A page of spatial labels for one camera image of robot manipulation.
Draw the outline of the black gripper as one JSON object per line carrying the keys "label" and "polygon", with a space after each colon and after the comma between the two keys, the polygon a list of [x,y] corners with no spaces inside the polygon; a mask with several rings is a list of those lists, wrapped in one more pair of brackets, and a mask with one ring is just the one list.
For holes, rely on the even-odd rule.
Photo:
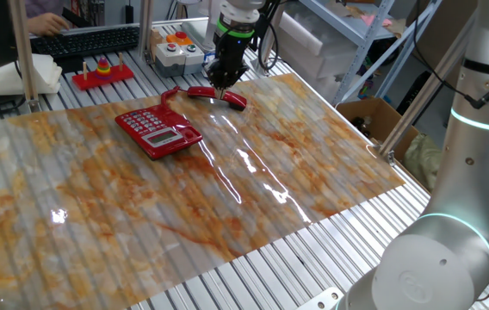
{"label": "black gripper", "polygon": [[250,40],[229,34],[214,36],[214,60],[207,64],[207,77],[217,99],[223,98],[247,72],[248,65],[243,61],[243,57]]}

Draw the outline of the person's bare hand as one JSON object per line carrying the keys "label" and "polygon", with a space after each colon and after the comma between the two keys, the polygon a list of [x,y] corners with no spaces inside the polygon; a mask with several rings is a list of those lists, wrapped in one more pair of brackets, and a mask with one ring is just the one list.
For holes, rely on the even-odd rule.
{"label": "person's bare hand", "polygon": [[69,25],[59,15],[45,13],[28,19],[28,31],[39,36],[54,36],[62,30],[68,30]]}

